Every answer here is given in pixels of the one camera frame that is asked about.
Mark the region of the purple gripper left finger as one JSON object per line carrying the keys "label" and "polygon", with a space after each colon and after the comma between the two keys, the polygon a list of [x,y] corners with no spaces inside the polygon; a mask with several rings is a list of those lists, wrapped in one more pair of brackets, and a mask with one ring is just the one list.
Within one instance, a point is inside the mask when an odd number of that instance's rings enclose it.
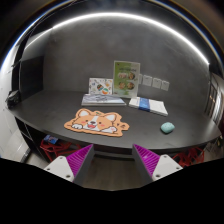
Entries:
{"label": "purple gripper left finger", "polygon": [[45,171],[81,186],[94,154],[94,145],[90,144],[67,157],[57,157]]}

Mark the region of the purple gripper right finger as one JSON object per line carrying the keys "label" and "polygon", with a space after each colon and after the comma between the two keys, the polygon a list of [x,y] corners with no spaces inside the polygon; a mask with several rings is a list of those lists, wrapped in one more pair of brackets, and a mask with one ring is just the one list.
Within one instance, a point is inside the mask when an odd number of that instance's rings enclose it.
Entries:
{"label": "purple gripper right finger", "polygon": [[158,155],[136,144],[132,146],[132,155],[145,185],[182,169],[169,155]]}

